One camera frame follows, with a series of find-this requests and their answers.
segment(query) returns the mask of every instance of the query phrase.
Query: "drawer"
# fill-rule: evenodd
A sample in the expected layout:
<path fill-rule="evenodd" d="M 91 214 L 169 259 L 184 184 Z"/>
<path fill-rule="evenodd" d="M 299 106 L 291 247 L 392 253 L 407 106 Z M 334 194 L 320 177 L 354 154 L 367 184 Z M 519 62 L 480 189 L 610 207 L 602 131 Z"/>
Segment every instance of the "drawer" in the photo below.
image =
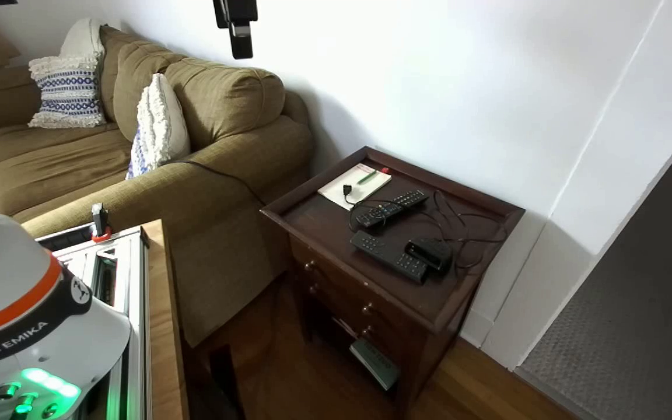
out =
<path fill-rule="evenodd" d="M 308 286 L 308 293 L 348 321 L 358 336 L 372 337 L 390 356 L 399 356 L 407 341 L 416 337 L 420 327 L 368 284 L 296 239 L 291 239 L 291 257 L 303 272 L 301 286 Z"/>

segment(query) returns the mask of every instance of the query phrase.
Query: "black remote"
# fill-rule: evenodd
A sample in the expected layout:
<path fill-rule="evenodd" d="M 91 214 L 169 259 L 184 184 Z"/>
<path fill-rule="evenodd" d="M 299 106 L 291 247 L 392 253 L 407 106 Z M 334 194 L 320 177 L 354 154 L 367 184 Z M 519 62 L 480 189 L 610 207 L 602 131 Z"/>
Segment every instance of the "black remote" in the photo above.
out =
<path fill-rule="evenodd" d="M 399 214 L 423 205 L 425 201 L 427 201 L 427 194 L 423 189 L 414 189 L 414 190 L 407 190 L 407 194 L 395 196 L 390 201 L 358 205 L 353 210 L 353 219 L 362 228 L 388 225 L 388 221 L 392 221 Z"/>
<path fill-rule="evenodd" d="M 427 263 L 407 253 L 402 247 L 395 247 L 388 239 L 381 239 L 367 230 L 358 230 L 351 239 L 365 253 L 382 261 L 385 266 L 395 267 L 397 272 L 407 275 L 409 279 L 423 284 L 427 275 Z"/>

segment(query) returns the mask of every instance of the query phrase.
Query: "white pillow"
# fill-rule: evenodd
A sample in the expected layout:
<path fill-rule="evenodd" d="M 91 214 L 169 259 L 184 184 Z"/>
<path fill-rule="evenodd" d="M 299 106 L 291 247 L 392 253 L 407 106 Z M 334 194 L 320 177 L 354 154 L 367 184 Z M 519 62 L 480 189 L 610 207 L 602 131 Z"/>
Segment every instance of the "white pillow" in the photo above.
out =
<path fill-rule="evenodd" d="M 103 123 L 93 56 L 43 56 L 31 61 L 40 89 L 40 112 L 33 127 L 91 127 Z"/>
<path fill-rule="evenodd" d="M 165 75 L 151 75 L 138 102 L 138 127 L 126 177 L 150 172 L 190 154 L 190 131 Z"/>
<path fill-rule="evenodd" d="M 65 32 L 60 56 L 103 56 L 100 23 L 80 18 Z"/>

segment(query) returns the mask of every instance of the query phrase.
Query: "tan couch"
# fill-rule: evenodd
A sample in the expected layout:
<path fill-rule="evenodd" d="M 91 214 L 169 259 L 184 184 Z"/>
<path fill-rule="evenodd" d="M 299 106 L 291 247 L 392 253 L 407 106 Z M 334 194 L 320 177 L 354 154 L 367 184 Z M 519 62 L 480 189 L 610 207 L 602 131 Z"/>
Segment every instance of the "tan couch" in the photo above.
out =
<path fill-rule="evenodd" d="M 37 89 L 23 67 L 0 71 L 0 211 L 33 235 L 88 221 L 93 203 L 115 230 L 163 219 L 182 329 L 197 344 L 285 267 L 257 207 L 308 174 L 308 112 L 267 69 L 203 62 L 108 26 L 100 37 L 108 126 L 28 127 Z M 182 102 L 197 165 L 123 180 L 136 104 L 159 69 Z"/>

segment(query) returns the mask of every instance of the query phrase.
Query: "orange stripe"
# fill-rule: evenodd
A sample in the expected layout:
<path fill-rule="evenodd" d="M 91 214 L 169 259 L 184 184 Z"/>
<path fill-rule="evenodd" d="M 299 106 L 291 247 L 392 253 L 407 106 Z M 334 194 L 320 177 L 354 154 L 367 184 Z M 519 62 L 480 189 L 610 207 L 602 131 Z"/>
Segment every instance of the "orange stripe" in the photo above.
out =
<path fill-rule="evenodd" d="M 49 267 L 46 272 L 40 277 L 40 281 L 25 292 L 21 299 L 16 299 L 12 305 L 0 310 L 0 327 L 14 321 L 16 317 L 21 317 L 23 312 L 28 312 L 35 303 L 40 303 L 58 281 L 60 277 L 60 263 L 53 253 L 49 253 Z"/>

